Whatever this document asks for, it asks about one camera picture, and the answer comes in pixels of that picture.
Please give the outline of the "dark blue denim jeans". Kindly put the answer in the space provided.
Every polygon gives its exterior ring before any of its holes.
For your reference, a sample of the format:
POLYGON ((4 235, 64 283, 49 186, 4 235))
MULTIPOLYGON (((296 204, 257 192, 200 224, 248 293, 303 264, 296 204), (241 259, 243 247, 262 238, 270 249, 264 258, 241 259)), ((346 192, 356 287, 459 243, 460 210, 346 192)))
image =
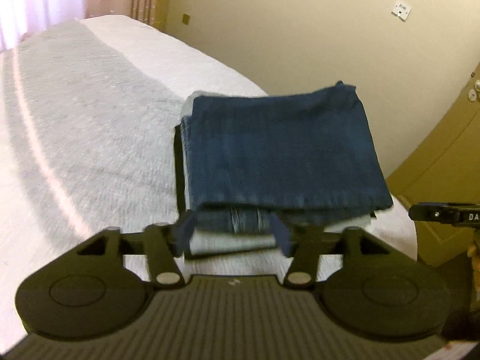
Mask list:
POLYGON ((180 131, 200 231, 265 234, 275 213, 321 226, 392 207, 352 85, 273 97, 196 92, 180 131))

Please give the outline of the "light blue folded garment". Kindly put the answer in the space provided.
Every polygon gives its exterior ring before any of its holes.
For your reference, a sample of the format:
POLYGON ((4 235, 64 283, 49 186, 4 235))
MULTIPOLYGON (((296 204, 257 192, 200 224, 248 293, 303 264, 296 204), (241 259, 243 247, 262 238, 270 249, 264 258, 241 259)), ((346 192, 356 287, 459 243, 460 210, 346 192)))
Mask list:
MULTIPOLYGON (((369 214, 345 219, 329 225, 326 231, 340 233, 343 228, 348 226, 368 227, 371 219, 369 214)), ((190 252, 199 258, 201 254, 232 253, 234 250, 274 247, 275 245, 276 240, 270 234, 206 232, 196 228, 190 240, 190 252)))

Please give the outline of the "wooden wardrobe door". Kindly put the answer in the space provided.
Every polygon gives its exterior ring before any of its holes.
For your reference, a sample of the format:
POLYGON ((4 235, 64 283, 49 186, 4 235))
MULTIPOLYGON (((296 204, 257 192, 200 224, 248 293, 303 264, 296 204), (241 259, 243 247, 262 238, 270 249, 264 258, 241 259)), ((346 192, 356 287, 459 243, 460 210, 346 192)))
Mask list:
MULTIPOLYGON (((416 203, 479 202, 479 70, 430 135, 387 178, 405 208, 416 203)), ((417 254, 437 267, 465 252, 467 228, 417 222, 417 254)))

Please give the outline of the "black folded garment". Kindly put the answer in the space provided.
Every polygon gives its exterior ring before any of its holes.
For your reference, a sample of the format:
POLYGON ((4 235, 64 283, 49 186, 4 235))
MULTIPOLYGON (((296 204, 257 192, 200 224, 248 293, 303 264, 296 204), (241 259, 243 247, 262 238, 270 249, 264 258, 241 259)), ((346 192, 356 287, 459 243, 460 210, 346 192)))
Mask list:
MULTIPOLYGON (((186 208, 186 198, 185 198, 185 191, 186 191, 186 183, 185 183, 185 155, 184 155, 184 143, 182 138, 182 131, 179 126, 175 127, 175 134, 174 134, 174 164, 175 164, 175 174, 176 174, 176 205, 179 213, 179 217, 182 213, 187 211, 186 208)), ((213 219, 215 222, 225 222, 227 218, 227 213, 230 212, 237 212, 237 206, 233 207, 223 207, 221 205, 216 206, 212 205, 205 209, 200 209, 197 211, 193 211, 195 213, 195 229, 199 224, 199 219, 202 216, 207 216, 209 219, 213 219)), ((289 222, 292 222, 294 225, 314 225, 319 227, 324 227, 325 231, 326 228, 333 224, 334 222, 343 221, 345 219, 352 219, 357 216, 363 215, 370 215, 371 218, 375 216, 373 212, 368 214, 361 214, 359 211, 352 211, 352 210, 337 210, 337 211, 320 211, 318 213, 309 213, 306 211, 281 211, 281 210, 272 210, 272 209, 265 209, 265 210, 256 210, 255 208, 246 207, 244 209, 248 214, 254 215, 256 217, 256 230, 254 232, 224 232, 221 233, 247 233, 247 234, 270 234, 269 230, 269 215, 272 213, 282 213, 289 222)), ((190 252, 190 248, 186 250, 182 256, 185 256, 188 260, 195 260, 195 259, 208 259, 208 258, 220 258, 227 255, 233 254, 248 254, 248 253, 260 253, 264 251, 270 251, 278 249, 277 244, 274 247, 256 247, 254 249, 241 249, 241 250, 234 250, 232 253, 208 253, 208 254, 201 254, 198 258, 194 256, 190 252)))

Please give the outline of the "white wall socket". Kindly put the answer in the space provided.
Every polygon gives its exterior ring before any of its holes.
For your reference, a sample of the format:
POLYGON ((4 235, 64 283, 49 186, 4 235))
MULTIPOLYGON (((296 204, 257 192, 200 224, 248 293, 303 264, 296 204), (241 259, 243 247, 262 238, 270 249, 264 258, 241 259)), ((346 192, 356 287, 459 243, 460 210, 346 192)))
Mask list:
POLYGON ((404 1, 397 0, 391 10, 391 14, 405 22, 412 10, 412 6, 404 1))

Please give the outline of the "small dark wall plate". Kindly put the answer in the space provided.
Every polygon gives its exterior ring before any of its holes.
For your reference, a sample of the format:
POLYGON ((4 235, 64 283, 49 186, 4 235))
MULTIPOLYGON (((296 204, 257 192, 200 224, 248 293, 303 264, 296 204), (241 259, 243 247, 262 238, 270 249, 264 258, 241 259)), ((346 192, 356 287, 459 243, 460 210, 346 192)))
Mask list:
POLYGON ((182 24, 188 25, 188 24, 189 24, 189 21, 190 21, 190 16, 187 15, 187 14, 184 14, 184 15, 182 16, 182 24))

